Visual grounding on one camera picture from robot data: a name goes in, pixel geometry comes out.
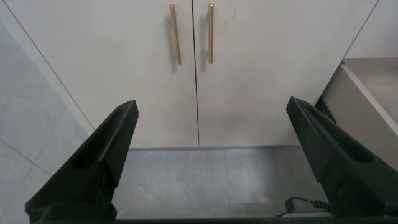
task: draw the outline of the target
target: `floor tile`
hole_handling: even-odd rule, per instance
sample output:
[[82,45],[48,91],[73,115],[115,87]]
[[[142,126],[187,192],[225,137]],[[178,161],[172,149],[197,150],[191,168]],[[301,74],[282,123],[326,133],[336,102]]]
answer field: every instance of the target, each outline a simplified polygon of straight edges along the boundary
[[65,104],[2,24],[0,52],[0,139],[34,161]]
[[131,151],[113,202],[123,208],[228,208],[224,151]]
[[87,132],[66,109],[35,163],[49,174],[54,174],[87,137]]
[[0,216],[18,191],[32,163],[0,141]]
[[273,217],[293,196],[326,200],[300,147],[228,150],[226,163],[233,217]]
[[16,196],[2,216],[0,224],[30,223],[29,216],[25,212],[25,204],[38,190],[40,190],[49,178],[50,175],[48,175],[48,173],[44,172],[36,165],[32,165],[32,168],[30,168]]

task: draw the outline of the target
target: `cable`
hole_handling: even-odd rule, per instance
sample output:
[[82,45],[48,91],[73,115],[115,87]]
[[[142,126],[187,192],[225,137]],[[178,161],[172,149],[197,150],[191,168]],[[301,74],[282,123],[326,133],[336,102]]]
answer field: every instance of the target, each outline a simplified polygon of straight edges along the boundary
[[331,209],[331,205],[327,202],[322,202],[322,201],[318,201],[318,200],[310,200],[307,198],[302,198],[302,197],[290,197],[289,199],[287,199],[285,201],[285,206],[286,206],[286,212],[285,213],[281,213],[280,215],[277,215],[277,218],[281,218],[282,216],[289,214],[289,213],[295,213],[296,212],[296,208],[294,206],[293,200],[301,200],[304,202],[308,202],[311,203],[313,205],[314,208],[320,208],[323,209],[327,212],[332,212]]

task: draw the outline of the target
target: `gray tile floor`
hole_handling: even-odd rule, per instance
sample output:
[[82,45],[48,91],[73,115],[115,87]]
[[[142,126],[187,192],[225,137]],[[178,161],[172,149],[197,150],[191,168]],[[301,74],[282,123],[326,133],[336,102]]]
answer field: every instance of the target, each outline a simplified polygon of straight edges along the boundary
[[118,218],[274,217],[291,196],[327,201],[300,146],[131,151],[113,203]]

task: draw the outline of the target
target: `white cabinet door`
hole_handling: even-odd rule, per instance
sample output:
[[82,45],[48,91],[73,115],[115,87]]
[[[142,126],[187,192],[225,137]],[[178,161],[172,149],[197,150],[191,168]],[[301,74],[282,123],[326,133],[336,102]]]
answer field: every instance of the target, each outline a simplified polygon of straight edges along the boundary
[[318,100],[375,3],[194,0],[200,146],[292,144],[289,98]]
[[198,146],[191,1],[5,2],[94,128],[135,99],[133,147]]

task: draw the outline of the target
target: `gold handle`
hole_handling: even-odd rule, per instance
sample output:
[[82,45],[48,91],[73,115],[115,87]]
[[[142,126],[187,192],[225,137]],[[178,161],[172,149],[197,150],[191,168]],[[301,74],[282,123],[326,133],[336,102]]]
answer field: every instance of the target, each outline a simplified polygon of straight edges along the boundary
[[170,14],[173,23],[173,36],[174,36],[175,53],[177,54],[177,65],[181,65],[181,48],[180,48],[180,39],[178,38],[177,17],[175,16],[176,15],[175,4],[170,4]]
[[208,17],[209,17],[209,64],[211,65],[213,63],[213,30],[214,30],[214,4],[210,3],[209,4],[209,12],[208,12]]

